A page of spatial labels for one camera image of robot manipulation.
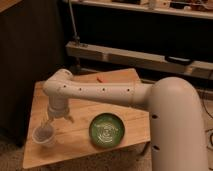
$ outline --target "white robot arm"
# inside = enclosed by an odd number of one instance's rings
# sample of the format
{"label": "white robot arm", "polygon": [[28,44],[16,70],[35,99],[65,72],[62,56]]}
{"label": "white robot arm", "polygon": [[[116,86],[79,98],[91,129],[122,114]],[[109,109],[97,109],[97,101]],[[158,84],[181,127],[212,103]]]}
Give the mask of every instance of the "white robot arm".
{"label": "white robot arm", "polygon": [[150,112],[153,171],[207,171],[202,107],[196,90],[185,80],[165,78],[141,83],[78,83],[65,69],[44,84],[51,118],[69,114],[69,98],[87,99]]}

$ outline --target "wooden table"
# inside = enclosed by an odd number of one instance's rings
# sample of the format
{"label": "wooden table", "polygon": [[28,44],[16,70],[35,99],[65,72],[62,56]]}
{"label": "wooden table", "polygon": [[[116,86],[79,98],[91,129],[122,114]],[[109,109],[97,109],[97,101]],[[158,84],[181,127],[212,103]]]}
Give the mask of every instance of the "wooden table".
{"label": "wooden table", "polygon": [[[79,82],[98,82],[97,78],[104,82],[140,81],[134,69],[75,76],[74,80]],[[56,130],[57,142],[55,146],[45,148],[35,144],[31,138],[32,130],[40,125],[46,115],[48,104],[48,97],[42,91],[42,84],[43,82],[37,82],[35,85],[23,160],[25,169],[150,141],[148,112],[130,107],[70,99],[70,115],[72,115],[74,123],[65,119],[54,120],[52,125]],[[111,112],[118,115],[125,125],[125,135],[121,143],[117,147],[107,150],[99,149],[92,145],[88,134],[92,119],[103,112]]]}

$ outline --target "cup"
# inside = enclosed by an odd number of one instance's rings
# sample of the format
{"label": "cup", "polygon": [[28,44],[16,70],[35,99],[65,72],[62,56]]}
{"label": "cup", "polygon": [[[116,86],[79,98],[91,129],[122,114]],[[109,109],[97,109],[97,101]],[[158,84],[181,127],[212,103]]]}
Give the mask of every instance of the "cup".
{"label": "cup", "polygon": [[36,144],[53,147],[55,145],[55,130],[50,124],[38,126],[33,130],[32,139]]}

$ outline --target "black cable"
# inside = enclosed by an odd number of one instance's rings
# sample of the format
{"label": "black cable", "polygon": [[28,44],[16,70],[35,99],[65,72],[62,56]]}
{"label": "black cable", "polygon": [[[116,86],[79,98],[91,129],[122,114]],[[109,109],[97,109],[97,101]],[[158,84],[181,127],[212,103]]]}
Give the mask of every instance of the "black cable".
{"label": "black cable", "polygon": [[208,111],[208,109],[207,109],[207,107],[206,107],[206,105],[205,105],[205,101],[204,101],[205,94],[206,94],[206,90],[207,90],[207,88],[208,88],[209,81],[210,81],[210,78],[211,78],[212,75],[213,75],[213,70],[211,70],[211,71],[209,72],[209,75],[208,75],[208,78],[207,78],[207,81],[206,81],[206,86],[205,86],[205,88],[203,89],[203,93],[202,93],[201,98],[202,98],[202,104],[203,104],[203,108],[204,108],[205,112],[207,113],[207,115],[209,115],[210,118],[213,119],[213,115]]}
{"label": "black cable", "polygon": [[[208,85],[209,85],[209,81],[211,79],[211,76],[213,74],[213,70],[211,70],[209,72],[209,75],[208,75],[208,78],[207,78],[207,81],[206,81],[206,86],[205,88],[203,89],[203,93],[202,93],[202,96],[201,96],[201,99],[202,99],[202,104],[203,104],[203,108],[205,110],[205,112],[207,113],[207,115],[213,119],[213,115],[208,111],[206,105],[205,105],[205,101],[204,101],[204,98],[205,98],[205,94],[206,94],[206,90],[208,88]],[[212,137],[213,137],[213,133],[211,133],[211,135],[209,136],[209,142],[210,144],[213,146],[213,141],[212,141]]]}

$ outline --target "metal shelf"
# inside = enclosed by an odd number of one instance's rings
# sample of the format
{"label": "metal shelf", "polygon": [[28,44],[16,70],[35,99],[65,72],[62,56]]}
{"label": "metal shelf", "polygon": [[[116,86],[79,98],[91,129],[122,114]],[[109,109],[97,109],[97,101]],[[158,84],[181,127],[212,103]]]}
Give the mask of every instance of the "metal shelf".
{"label": "metal shelf", "polygon": [[194,18],[203,18],[203,19],[213,19],[213,12],[200,12],[200,11],[191,11],[191,10],[182,10],[174,8],[154,8],[150,9],[148,5],[135,5],[127,3],[116,3],[116,2],[104,2],[101,0],[71,0],[73,4],[80,5],[89,5],[89,6],[98,6],[114,9],[123,9],[123,10],[132,10],[132,11],[141,11],[141,12],[150,12],[150,13],[159,13],[167,15],[176,15],[184,17],[194,17]]}

